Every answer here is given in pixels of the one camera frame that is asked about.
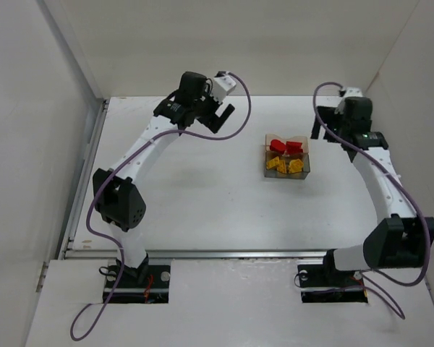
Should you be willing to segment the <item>red yellow lego assembly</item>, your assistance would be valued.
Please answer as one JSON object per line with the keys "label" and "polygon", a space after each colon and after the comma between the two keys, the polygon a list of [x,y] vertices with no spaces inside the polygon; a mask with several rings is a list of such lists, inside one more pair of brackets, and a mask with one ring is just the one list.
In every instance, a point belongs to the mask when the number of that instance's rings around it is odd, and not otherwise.
{"label": "red yellow lego assembly", "polygon": [[286,144],[278,139],[273,139],[269,145],[270,151],[284,154],[286,151]]}

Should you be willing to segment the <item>red lego brick stack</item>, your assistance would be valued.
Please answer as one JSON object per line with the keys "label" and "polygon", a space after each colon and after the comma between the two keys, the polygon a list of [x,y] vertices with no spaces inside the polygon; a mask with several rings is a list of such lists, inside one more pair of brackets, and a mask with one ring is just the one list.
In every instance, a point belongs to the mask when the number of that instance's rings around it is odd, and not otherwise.
{"label": "red lego brick stack", "polygon": [[289,156],[301,155],[304,150],[302,147],[302,142],[297,141],[286,141],[286,151],[285,154]]}

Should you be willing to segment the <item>yellow long lego brick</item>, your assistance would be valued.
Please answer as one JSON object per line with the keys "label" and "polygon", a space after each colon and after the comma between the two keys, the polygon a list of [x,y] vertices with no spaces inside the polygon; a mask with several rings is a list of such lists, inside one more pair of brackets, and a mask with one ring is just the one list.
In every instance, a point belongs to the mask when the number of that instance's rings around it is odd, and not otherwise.
{"label": "yellow long lego brick", "polygon": [[286,162],[283,158],[275,157],[266,162],[265,168],[267,170],[276,170],[279,173],[287,174]]}

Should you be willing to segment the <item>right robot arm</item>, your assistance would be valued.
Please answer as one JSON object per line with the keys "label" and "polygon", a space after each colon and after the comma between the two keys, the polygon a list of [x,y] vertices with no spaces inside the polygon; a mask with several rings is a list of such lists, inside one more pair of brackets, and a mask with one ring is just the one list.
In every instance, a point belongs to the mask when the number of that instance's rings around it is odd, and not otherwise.
{"label": "right robot arm", "polygon": [[377,226],[353,247],[331,249],[323,258],[329,276],[355,271],[419,268],[427,271],[434,241],[434,218],[425,217],[401,185],[388,143],[371,129],[373,103],[363,96],[345,96],[337,107],[314,106],[312,138],[325,129],[325,140],[341,144],[362,177],[375,208]]}

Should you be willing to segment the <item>yellow printed lego brick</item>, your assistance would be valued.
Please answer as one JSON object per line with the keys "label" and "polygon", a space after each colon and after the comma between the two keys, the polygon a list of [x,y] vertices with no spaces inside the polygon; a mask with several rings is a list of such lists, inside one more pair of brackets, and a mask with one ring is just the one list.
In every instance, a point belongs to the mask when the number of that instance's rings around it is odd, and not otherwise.
{"label": "yellow printed lego brick", "polygon": [[288,165],[288,173],[289,174],[298,174],[303,172],[304,163],[301,159],[294,159],[289,161]]}

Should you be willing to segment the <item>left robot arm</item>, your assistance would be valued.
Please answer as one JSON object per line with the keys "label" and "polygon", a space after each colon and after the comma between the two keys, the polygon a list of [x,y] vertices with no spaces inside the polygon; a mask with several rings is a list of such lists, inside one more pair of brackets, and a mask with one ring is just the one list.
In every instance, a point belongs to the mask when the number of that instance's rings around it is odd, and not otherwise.
{"label": "left robot arm", "polygon": [[93,174],[93,191],[100,195],[94,208],[124,250],[110,269],[121,276],[123,284],[138,287],[148,276],[148,254],[139,228],[146,213],[141,181],[162,152],[195,121],[217,133],[234,107],[228,105],[221,115],[216,112],[236,86],[226,72],[212,78],[185,72],[178,89],[156,106],[145,130],[124,157],[110,169],[99,168]]}

